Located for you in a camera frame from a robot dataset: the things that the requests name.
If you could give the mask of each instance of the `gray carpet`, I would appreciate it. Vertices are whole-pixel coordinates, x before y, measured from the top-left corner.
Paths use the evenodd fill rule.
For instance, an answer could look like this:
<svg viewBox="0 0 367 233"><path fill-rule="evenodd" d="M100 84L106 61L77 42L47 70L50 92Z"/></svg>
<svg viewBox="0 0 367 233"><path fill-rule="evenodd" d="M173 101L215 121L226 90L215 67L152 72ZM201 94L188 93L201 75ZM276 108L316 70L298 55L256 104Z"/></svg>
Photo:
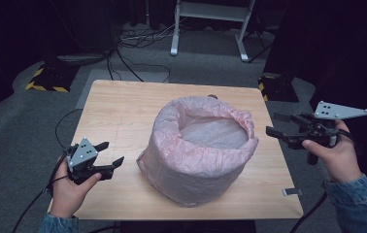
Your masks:
<svg viewBox="0 0 367 233"><path fill-rule="evenodd" d="M264 44L273 40L270 34L262 35ZM257 37L252 35L245 40L250 55L262 50ZM233 32L216 33L213 31L188 31L180 39L179 53L170 56L171 38L157 41L142 49L120 48L120 52L134 63L157 64L171 70L170 83L191 83L207 85L245 86L257 88L257 79L262 75L267 52L252 64L244 63L236 47ZM114 54L113 68L125 72L126 67ZM11 232L14 225L36 194L45 188L51 169L62 147L55 138L55 126L71 111L82 105L82 94L87 86L88 77L95 70L105 70L106 62L83 66L71 86L71 92L51 92L26 90L40 63L23 70L14 82L15 93L0 103L0 232ZM137 72L165 74L162 67L131 65ZM109 78L109 73L100 73ZM267 102L269 112L300 114L310 111L308 104L314 87L302 80L295 79L293 86L298 94L299 103ZM65 117L56 129L59 141L69 146L72 142L82 110ZM294 125L274 121L275 126L295 130ZM320 183L324 178L321 164L312 167L306 163L303 150L289 150L282 144L284 156L296 187L305 193L300 200L307 212L322 194ZM36 232L50 197L44 194L27 213L18 232ZM259 233L289 232L296 219L257 220ZM82 232L89 232L111 225L108 221L81 221ZM326 201L301 226L298 232L340 232L335 213Z"/></svg>

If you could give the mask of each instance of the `wooden table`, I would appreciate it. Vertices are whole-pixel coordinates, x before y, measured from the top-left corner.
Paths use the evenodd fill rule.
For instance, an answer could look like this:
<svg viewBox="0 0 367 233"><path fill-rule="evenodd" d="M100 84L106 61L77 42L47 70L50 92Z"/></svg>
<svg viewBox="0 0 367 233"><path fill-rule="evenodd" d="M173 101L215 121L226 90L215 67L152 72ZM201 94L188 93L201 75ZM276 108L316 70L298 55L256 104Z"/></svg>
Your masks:
<svg viewBox="0 0 367 233"><path fill-rule="evenodd" d="M214 94L239 110L249 110L259 143L244 172L216 201L194 208L180 207L149 185L136 163L147 147L152 125L163 106L173 99ZM80 219L178 220L299 218L294 187L277 139L265 134L272 126L258 89L171 84L96 81L89 92L73 144L86 137L93 145L110 142L95 165L111 164L125 156L114 177L99 182L76 212Z"/></svg>

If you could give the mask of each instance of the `blue sleeve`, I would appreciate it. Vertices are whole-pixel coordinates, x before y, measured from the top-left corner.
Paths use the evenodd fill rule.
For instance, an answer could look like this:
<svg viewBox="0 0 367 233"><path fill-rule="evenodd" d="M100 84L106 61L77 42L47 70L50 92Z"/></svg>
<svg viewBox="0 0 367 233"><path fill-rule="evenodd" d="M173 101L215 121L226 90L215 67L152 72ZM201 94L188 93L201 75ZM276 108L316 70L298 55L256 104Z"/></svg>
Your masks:
<svg viewBox="0 0 367 233"><path fill-rule="evenodd" d="M51 215L45 215L39 233L78 233L80 232L79 220L77 217L60 218Z"/></svg>
<svg viewBox="0 0 367 233"><path fill-rule="evenodd" d="M349 183L325 182L342 232L367 232L367 177Z"/></svg>

